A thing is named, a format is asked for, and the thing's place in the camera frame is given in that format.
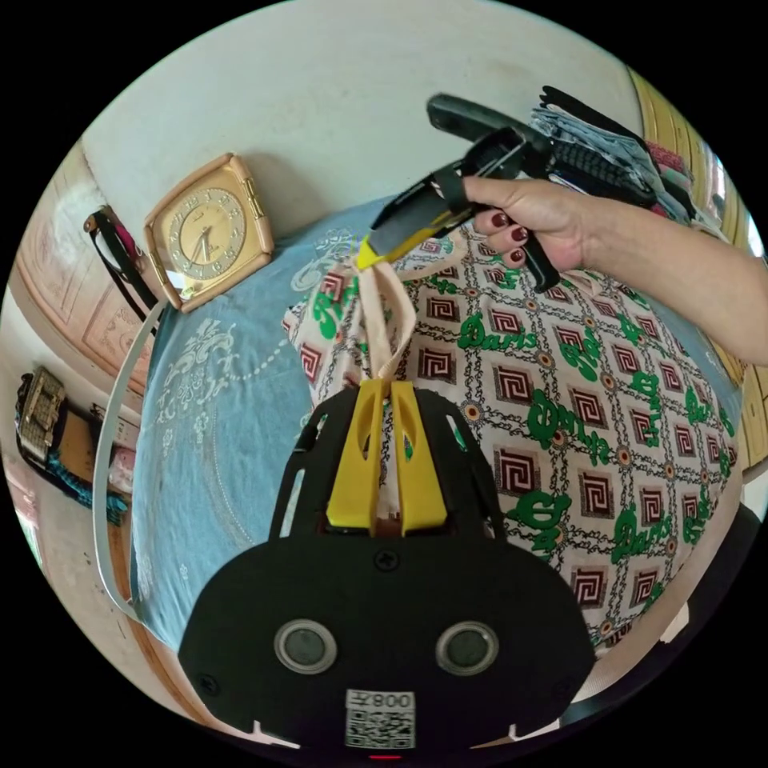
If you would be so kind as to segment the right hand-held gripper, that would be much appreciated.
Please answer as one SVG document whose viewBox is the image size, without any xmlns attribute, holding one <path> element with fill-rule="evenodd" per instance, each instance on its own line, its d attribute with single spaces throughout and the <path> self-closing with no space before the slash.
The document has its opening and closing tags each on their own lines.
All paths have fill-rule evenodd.
<svg viewBox="0 0 768 768">
<path fill-rule="evenodd" d="M 657 201 L 642 178 L 597 150 L 552 139 L 531 127 L 497 127 L 477 138 L 461 158 L 431 172 L 382 209 L 360 246 L 357 269 L 370 268 L 375 293 L 397 288 L 393 262 L 490 208 L 467 198 L 466 177 L 514 180 L 522 174 L 647 210 Z"/>
</svg>

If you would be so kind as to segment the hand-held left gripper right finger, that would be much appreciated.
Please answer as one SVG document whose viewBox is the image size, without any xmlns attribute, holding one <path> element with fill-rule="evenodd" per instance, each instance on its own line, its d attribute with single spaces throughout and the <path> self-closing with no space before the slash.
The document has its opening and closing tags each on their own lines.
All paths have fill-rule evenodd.
<svg viewBox="0 0 768 768">
<path fill-rule="evenodd" d="M 413 384 L 393 382 L 390 404 L 401 534 L 407 538 L 443 527 L 447 511 Z"/>
</svg>

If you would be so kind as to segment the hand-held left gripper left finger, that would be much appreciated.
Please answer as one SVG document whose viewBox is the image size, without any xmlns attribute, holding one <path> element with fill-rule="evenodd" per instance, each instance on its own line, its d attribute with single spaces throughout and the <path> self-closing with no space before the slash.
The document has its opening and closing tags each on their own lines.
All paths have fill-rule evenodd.
<svg viewBox="0 0 768 768">
<path fill-rule="evenodd" d="M 384 393 L 381 379 L 365 380 L 359 387 L 326 509 L 334 528 L 376 527 Z"/>
</svg>

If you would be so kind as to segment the person's right hand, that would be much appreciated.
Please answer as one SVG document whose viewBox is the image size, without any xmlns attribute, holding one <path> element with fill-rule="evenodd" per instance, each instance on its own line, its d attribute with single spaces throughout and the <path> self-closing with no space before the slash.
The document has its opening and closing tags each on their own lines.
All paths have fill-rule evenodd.
<svg viewBox="0 0 768 768">
<path fill-rule="evenodd" d="M 590 264 L 601 212 L 596 198 L 536 180 L 469 177 L 463 185 L 471 202 L 486 207 L 474 229 L 508 265 L 524 262 L 522 249 L 533 238 L 560 272 Z"/>
</svg>

